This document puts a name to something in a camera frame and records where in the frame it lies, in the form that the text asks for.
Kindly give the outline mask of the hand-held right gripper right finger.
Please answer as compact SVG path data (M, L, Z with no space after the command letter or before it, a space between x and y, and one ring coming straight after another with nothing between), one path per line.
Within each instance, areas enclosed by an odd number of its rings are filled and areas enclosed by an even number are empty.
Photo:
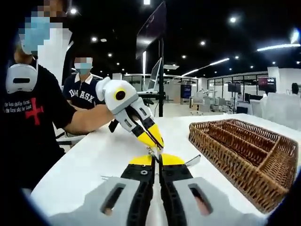
M232 207L227 195L202 177L193 177L181 158L159 155L159 182L168 225L232 224Z

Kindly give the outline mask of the person's left hand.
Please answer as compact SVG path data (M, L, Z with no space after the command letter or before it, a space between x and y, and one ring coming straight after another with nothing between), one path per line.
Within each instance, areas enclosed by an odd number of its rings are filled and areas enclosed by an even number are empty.
M98 105L99 112L101 115L101 119L103 120L104 124L109 123L110 121L114 120L114 115L112 112L108 109L106 105Z

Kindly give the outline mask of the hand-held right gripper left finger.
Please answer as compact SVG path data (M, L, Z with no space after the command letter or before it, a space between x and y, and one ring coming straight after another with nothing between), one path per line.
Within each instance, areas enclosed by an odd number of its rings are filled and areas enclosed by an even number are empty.
M155 154L132 159L120 177L89 192L77 209L79 226L143 226L153 198Z

